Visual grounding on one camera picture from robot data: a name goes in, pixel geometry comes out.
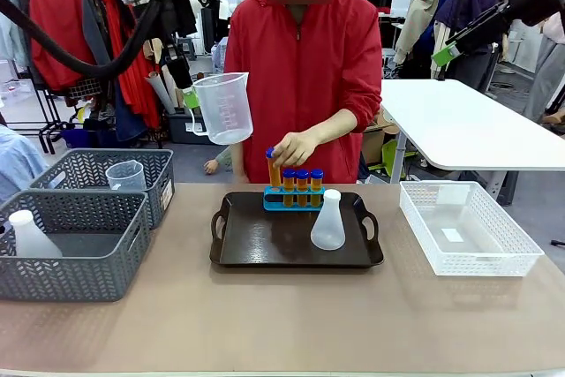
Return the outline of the black hanging garment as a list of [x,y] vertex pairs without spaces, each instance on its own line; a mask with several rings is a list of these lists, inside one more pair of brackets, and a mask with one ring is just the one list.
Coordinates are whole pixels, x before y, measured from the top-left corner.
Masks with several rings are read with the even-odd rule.
[[177,29],[175,30],[181,37],[198,32],[196,18],[192,9],[191,0],[172,0],[177,16]]

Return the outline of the rolled paper tubes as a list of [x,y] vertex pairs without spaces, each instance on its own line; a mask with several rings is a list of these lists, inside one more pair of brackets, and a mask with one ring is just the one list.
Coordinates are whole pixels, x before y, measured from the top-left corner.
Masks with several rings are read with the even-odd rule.
[[168,114],[176,114],[177,109],[185,110],[184,93],[177,86],[167,65],[164,65],[159,72],[150,72],[146,77],[146,81],[154,89]]

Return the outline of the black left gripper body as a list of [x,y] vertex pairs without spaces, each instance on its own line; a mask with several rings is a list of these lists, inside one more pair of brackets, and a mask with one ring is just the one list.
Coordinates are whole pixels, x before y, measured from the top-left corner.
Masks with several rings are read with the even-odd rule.
[[182,24],[178,0],[157,0],[160,7],[154,22],[154,32],[162,42],[162,61],[170,62],[177,58],[176,36]]

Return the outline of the mannequin in beige coat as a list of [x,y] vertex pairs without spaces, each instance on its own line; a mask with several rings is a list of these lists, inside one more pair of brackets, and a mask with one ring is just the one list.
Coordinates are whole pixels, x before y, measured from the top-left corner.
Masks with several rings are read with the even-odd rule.
[[394,63],[400,79],[425,79],[431,75],[435,47],[434,20],[447,0],[411,0],[403,29],[396,41]]

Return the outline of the translucent plastic measuring beaker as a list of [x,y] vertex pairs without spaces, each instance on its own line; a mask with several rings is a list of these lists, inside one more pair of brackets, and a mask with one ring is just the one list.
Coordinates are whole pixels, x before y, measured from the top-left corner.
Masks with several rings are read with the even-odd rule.
[[147,189],[144,166],[135,160],[110,166],[106,169],[105,176],[113,191],[144,191]]
[[198,132],[192,111],[192,133],[220,146],[248,139],[253,132],[247,96],[248,72],[215,74],[196,81],[193,92],[199,102],[204,131]]

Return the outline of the blue test tube rack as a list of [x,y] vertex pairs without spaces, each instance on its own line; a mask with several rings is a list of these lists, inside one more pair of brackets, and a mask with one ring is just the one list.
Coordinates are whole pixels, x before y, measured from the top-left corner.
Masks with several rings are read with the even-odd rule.
[[263,208],[269,212],[319,212],[325,191],[325,187],[319,191],[290,191],[283,187],[268,186],[263,191]]

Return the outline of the grey basket with flasks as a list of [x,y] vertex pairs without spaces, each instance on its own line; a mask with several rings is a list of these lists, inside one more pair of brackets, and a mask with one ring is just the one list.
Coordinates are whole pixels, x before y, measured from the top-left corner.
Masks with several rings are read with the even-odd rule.
[[[113,302],[128,291],[150,245],[144,192],[29,189],[0,207],[0,300]],[[61,251],[23,256],[10,214],[31,212]]]

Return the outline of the white plastic conical flask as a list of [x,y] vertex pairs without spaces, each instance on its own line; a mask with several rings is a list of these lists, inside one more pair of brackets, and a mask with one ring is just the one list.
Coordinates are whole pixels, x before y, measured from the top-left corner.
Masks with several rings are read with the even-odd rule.
[[35,224],[30,210],[22,209],[9,216],[15,234],[16,253],[23,258],[62,258],[60,249]]
[[324,251],[336,251],[345,243],[345,230],[340,211],[341,193],[329,189],[323,193],[323,203],[311,231],[312,243]]

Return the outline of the grey basket with beakers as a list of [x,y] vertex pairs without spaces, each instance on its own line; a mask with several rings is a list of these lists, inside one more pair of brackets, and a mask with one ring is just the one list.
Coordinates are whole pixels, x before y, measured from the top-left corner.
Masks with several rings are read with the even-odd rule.
[[36,178],[35,189],[111,190],[105,171],[110,166],[135,160],[143,164],[150,228],[159,227],[175,192],[173,152],[167,149],[93,149],[68,151]]

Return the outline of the person's left hand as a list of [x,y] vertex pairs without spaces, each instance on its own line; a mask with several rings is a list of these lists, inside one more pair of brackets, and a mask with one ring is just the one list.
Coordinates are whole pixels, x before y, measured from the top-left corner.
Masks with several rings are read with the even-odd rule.
[[289,132],[275,145],[273,152],[275,166],[278,168],[301,166],[319,144],[319,138],[311,131]]

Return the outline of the orange test tube blue cap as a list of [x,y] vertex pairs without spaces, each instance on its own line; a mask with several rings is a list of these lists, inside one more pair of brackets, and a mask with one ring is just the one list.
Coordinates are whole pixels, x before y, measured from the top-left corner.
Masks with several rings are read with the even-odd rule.
[[273,147],[270,147],[266,151],[269,183],[271,187],[281,187],[283,184],[281,179],[281,170],[275,165],[274,151],[275,149]]
[[299,191],[297,201],[300,207],[306,207],[308,204],[308,195],[306,193],[309,190],[309,175],[310,173],[308,170],[298,170],[296,172],[297,190]]
[[294,169],[286,169],[282,173],[283,177],[283,205],[285,207],[293,207],[296,171]]
[[311,183],[310,188],[313,194],[310,196],[310,204],[312,207],[319,207],[321,205],[321,193],[323,189],[322,180],[324,177],[324,172],[321,169],[315,169],[311,171]]

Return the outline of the white plastic basket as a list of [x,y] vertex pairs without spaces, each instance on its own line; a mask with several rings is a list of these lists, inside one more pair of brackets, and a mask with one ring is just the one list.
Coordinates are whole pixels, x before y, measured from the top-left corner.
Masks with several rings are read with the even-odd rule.
[[544,255],[476,182],[404,181],[399,205],[438,276],[524,277]]

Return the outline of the mannequin in navy jacket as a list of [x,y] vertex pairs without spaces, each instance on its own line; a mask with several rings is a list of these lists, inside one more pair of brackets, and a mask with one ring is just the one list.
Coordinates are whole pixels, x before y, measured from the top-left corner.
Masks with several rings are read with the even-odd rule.
[[[474,19],[494,6],[497,0],[446,0],[434,18],[434,53],[443,49],[452,33],[461,31]],[[508,35],[497,35],[494,42],[482,45],[467,55],[461,55],[447,65],[445,77],[455,79],[484,94],[496,62],[508,51]]]

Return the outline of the black clothes rack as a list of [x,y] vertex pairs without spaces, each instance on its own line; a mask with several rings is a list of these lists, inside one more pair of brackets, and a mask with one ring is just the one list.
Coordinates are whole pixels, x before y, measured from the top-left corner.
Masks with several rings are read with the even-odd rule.
[[32,82],[35,96],[44,118],[44,124],[40,124],[38,130],[41,148],[46,154],[54,155],[56,153],[55,143],[63,138],[63,131],[76,128],[78,105],[72,105],[72,115],[67,119],[62,119],[57,107],[57,101],[66,102],[67,98],[58,92],[51,92],[43,81],[36,78],[35,72],[30,67],[26,68],[24,74]]

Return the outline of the white table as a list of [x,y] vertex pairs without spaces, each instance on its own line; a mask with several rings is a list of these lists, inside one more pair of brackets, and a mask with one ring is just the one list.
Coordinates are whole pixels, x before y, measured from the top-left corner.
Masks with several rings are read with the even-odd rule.
[[510,171],[565,171],[565,139],[452,79],[385,79],[383,115],[399,129],[391,183],[408,142],[441,170],[488,171],[498,197]]

